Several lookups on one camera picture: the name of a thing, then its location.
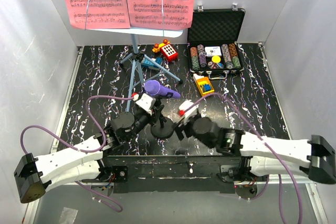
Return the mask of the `black microphone stand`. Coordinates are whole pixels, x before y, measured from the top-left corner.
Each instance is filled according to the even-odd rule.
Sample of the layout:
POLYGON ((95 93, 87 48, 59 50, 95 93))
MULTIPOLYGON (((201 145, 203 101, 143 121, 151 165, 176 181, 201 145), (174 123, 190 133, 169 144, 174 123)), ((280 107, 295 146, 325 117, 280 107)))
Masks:
POLYGON ((152 108, 151 117, 151 134, 158 139, 166 139, 173 135, 173 121, 162 114, 164 104, 161 102, 161 97, 156 98, 152 108))

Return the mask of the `purple toy microphone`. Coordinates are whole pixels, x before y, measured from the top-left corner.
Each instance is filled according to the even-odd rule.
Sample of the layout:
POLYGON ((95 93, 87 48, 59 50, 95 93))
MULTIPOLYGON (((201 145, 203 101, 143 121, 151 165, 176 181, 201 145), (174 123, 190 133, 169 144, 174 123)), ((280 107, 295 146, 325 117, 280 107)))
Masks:
POLYGON ((153 97, 165 97, 169 99, 179 99, 181 97, 178 92, 161 85, 157 80, 148 80, 145 82, 144 89, 146 93, 153 97))

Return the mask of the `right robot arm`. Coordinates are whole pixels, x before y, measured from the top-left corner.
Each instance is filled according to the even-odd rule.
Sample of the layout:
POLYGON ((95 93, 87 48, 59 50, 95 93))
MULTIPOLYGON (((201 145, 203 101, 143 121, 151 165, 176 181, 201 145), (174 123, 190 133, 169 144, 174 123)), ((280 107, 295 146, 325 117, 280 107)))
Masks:
POLYGON ((242 130, 220 127, 199 113, 183 116, 173 129, 179 140, 193 136, 224 156, 240 157, 240 165, 233 175, 242 180, 292 174, 320 184, 335 184, 335 149, 320 135, 312 135, 309 140, 258 137, 242 130))

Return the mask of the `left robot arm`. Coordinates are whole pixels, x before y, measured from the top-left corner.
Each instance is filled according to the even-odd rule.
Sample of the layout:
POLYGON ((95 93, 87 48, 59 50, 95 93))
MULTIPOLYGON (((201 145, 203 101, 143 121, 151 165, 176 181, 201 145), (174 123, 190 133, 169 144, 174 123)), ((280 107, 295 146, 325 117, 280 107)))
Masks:
POLYGON ((20 202, 26 204, 47 191, 84 179, 106 182, 118 173, 102 164, 106 155, 119 155, 126 142, 136 137, 145 126, 154 125, 161 116, 158 109, 137 107, 135 113, 122 112, 99 133, 59 152, 37 156, 26 152, 21 157, 14 178, 20 202))

